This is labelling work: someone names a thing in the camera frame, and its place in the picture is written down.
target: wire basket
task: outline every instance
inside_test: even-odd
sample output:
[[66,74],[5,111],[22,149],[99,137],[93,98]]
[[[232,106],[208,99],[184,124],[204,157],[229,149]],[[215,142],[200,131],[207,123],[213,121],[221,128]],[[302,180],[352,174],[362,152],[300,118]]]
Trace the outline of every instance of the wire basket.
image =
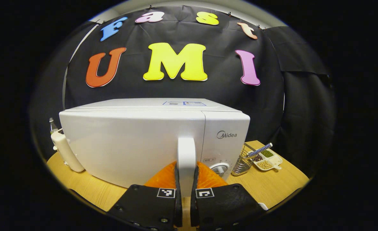
[[247,143],[243,144],[242,152],[240,153],[239,158],[233,167],[232,175],[241,175],[249,171],[249,169],[252,167],[253,159],[259,155],[259,152],[257,152],[254,155],[249,156],[249,153],[254,151],[256,151],[256,149],[247,145]]

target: black backdrop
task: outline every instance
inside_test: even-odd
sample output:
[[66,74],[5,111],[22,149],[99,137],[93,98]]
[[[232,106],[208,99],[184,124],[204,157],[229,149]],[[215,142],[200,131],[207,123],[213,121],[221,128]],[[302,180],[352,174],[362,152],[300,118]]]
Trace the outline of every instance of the black backdrop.
[[[47,54],[82,22],[117,3],[0,2],[0,229],[126,229],[63,190],[32,144],[27,117]],[[353,10],[340,1],[258,4],[294,28],[331,67],[338,123],[334,154],[311,183],[249,230],[378,229],[378,169],[368,171],[366,158],[367,144],[378,138],[378,49],[371,45],[378,39],[378,7],[356,4]]]
[[[165,13],[162,21],[134,22],[144,13],[156,11]],[[217,15],[219,24],[197,22],[196,13],[202,11]],[[125,16],[128,19],[119,31],[100,41],[101,28]],[[310,45],[291,28],[264,30],[246,22],[258,37],[253,40],[237,22],[245,21],[194,6],[139,10],[98,25],[70,61],[75,48],[95,24],[87,22],[78,27],[42,72],[31,101],[31,131],[45,158],[54,154],[48,118],[54,117],[59,124],[58,113],[64,108],[113,98],[206,98],[249,115],[246,141],[272,142],[275,151],[311,177],[318,161],[327,155],[334,134],[336,108],[330,72]],[[142,76],[148,71],[152,53],[148,46],[158,42],[170,44],[176,53],[190,43],[204,45],[202,61],[208,80],[183,80],[180,74],[185,66],[175,79],[170,79],[162,66],[165,73],[162,80],[145,81]],[[115,77],[105,86],[89,87],[85,83],[89,57],[101,52],[108,54],[119,47],[126,47],[126,51],[120,57]],[[243,69],[235,53],[238,49],[254,54],[259,86],[240,81]],[[109,61],[109,55],[101,59],[98,76],[105,74]],[[64,107],[61,104],[63,84]]]

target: bottle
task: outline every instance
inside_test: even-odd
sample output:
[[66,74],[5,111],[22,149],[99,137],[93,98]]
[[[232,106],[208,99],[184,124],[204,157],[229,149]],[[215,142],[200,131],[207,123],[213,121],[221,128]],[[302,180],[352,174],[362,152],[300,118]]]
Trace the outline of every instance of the bottle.
[[54,123],[54,119],[52,117],[49,118],[49,131],[52,133],[56,132],[58,130],[58,127]]

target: table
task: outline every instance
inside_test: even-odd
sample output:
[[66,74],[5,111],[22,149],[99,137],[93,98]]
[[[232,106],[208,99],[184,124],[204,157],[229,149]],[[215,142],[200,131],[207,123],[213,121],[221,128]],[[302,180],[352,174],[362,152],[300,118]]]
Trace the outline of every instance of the table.
[[[264,146],[259,141],[246,143],[254,149]],[[261,171],[255,165],[252,165],[246,174],[239,176],[231,174],[226,182],[228,184],[242,184],[257,202],[264,203],[268,208],[271,208],[298,188],[305,186],[309,181],[308,177],[298,168],[282,156],[280,157],[283,159],[280,164],[282,169],[280,170],[273,168],[268,171]],[[72,171],[63,163],[59,153],[55,153],[47,161],[47,166],[66,188],[79,193],[83,198],[104,211],[108,211],[127,190],[127,188],[98,179],[87,171],[81,173]],[[183,227],[179,230],[194,231],[195,227],[190,227],[190,197],[184,197],[182,205]]]

